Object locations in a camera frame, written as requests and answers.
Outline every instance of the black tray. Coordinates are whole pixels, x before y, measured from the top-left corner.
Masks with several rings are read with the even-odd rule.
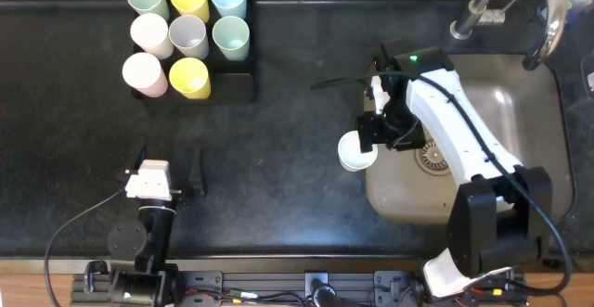
[[[169,5],[170,14],[167,24],[171,25],[171,23],[181,15],[177,12],[177,9],[175,9],[174,5],[171,3],[171,0],[167,0],[167,4]],[[167,76],[167,82],[169,83],[165,94],[159,97],[148,97],[136,89],[131,88],[132,96],[134,98],[141,99],[149,104],[174,105],[248,104],[253,100],[255,96],[254,70],[256,55],[252,25],[254,23],[254,7],[252,6],[252,2],[251,0],[248,0],[247,15],[245,18],[246,23],[248,23],[248,26],[250,27],[250,54],[243,61],[227,60],[214,42],[213,26],[221,18],[221,15],[211,0],[208,0],[208,5],[211,13],[211,17],[206,23],[209,54],[202,62],[206,65],[211,80],[210,96],[207,99],[188,99],[171,86],[171,83],[169,83],[169,69],[177,60],[185,58],[185,56],[175,47],[174,52],[170,57],[160,60],[163,71]],[[134,53],[137,52],[144,52],[144,50],[137,44],[134,44]]]

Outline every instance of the sink drain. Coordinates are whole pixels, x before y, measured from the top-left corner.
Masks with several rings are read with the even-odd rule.
[[[436,176],[450,173],[444,155],[433,140],[427,140],[427,144],[423,148],[415,150],[415,159],[417,159],[420,168],[426,173]]]

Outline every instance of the sink basin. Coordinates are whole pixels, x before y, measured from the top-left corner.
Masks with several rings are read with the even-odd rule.
[[[553,183],[554,220],[571,208],[569,169],[559,90],[546,66],[527,71],[523,56],[450,55],[468,99],[499,142],[524,166],[543,166]],[[365,99],[365,109],[373,102]],[[382,216],[413,224],[447,222],[458,189],[431,135],[424,149],[380,146],[366,170],[369,202]]]

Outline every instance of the sink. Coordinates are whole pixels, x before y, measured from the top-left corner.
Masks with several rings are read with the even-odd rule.
[[[542,166],[553,183],[560,220],[574,199],[557,81],[541,65],[527,71],[518,55],[450,55],[468,99],[493,135],[526,167]],[[365,99],[365,109],[373,102]],[[439,148],[396,152],[379,146],[366,170],[368,200],[381,216],[413,224],[447,222],[458,189]]]

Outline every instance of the pink cup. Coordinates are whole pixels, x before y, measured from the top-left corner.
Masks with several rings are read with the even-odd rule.
[[[159,97],[167,91],[167,77],[159,60],[150,53],[130,56],[122,67],[123,80],[149,97]]]

